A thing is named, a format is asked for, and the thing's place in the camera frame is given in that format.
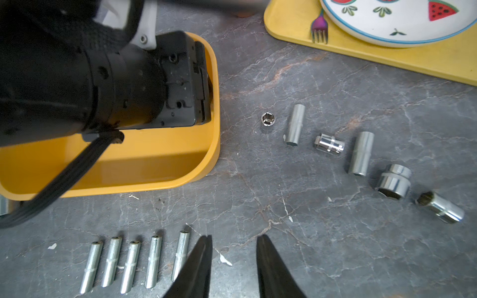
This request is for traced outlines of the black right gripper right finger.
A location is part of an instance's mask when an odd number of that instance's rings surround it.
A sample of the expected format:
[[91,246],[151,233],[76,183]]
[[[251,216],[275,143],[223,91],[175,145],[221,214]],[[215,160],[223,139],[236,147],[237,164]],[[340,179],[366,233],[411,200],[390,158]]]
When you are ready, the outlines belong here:
[[305,298],[267,235],[257,238],[258,286],[261,298]]

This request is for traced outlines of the silver socket with collar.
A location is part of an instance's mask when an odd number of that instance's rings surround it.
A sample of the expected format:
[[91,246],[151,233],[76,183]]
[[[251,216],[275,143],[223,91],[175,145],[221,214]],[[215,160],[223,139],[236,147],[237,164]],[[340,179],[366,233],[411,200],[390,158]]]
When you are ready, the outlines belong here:
[[348,173],[355,176],[366,176],[371,160],[375,134],[360,132],[356,138]]

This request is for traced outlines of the yellow storage box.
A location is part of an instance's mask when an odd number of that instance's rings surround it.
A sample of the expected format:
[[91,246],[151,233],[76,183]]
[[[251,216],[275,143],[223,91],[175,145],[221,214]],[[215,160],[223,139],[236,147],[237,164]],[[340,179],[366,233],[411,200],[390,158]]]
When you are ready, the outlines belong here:
[[[122,144],[101,155],[64,197],[152,191],[179,187],[205,177],[216,165],[221,147],[219,74],[216,55],[202,37],[213,85],[211,121],[183,128],[126,130]],[[28,201],[53,180],[87,143],[76,134],[1,149],[1,195]]]

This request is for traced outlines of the short wide socket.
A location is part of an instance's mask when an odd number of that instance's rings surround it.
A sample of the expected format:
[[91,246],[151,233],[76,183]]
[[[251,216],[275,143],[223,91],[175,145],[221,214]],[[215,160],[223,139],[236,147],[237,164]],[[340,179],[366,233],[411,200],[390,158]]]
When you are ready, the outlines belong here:
[[386,197],[400,200],[407,196],[411,182],[412,171],[403,165],[391,164],[381,174],[376,190]]

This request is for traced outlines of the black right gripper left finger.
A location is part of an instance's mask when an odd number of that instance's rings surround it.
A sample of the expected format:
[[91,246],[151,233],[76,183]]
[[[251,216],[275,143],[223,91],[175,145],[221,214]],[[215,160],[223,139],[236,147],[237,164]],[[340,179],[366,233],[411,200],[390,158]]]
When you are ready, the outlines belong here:
[[199,238],[164,298],[208,298],[212,265],[212,236]]

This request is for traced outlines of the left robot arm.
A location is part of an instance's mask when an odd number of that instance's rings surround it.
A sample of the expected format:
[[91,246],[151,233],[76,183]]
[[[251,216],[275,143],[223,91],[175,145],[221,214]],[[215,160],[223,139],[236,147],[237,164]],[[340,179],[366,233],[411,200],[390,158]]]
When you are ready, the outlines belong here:
[[29,221],[73,187],[125,129],[191,127],[211,120],[202,43],[182,31],[133,43],[145,1],[124,27],[95,21],[99,1],[1,2],[1,145],[92,135],[92,142],[33,199],[1,217]]

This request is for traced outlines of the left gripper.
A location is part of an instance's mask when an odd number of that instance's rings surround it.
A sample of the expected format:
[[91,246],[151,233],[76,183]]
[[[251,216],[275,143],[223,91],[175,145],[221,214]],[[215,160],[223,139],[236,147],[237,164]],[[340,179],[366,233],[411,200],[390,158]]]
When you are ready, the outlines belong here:
[[156,128],[191,127],[211,120],[212,83],[203,43],[183,31],[156,36],[154,55],[165,75],[167,97]]

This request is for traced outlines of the large silver socket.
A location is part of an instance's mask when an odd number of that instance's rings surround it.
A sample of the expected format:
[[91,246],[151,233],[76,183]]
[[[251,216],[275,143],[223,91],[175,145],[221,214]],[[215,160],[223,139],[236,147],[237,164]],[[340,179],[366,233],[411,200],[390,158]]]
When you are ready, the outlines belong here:
[[446,224],[461,222],[465,211],[435,191],[422,193],[416,200],[417,205],[425,207]]

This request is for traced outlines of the small socket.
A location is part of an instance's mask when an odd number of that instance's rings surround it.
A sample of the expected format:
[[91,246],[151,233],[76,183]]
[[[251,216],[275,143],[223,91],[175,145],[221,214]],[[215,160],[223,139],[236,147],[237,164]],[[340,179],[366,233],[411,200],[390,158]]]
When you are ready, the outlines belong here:
[[273,113],[265,112],[261,116],[261,122],[265,127],[271,127],[272,125],[274,125],[275,121],[276,117]]

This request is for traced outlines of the dark socket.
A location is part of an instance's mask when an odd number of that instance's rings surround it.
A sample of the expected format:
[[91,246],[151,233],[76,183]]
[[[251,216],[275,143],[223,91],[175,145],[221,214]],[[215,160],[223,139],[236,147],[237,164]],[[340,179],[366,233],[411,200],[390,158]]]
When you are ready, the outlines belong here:
[[178,238],[178,243],[175,252],[175,260],[173,264],[173,270],[171,274],[171,281],[174,282],[180,271],[182,270],[183,266],[186,263],[187,255],[188,255],[188,247],[190,242],[190,232],[187,230],[183,230],[180,232],[180,236]]

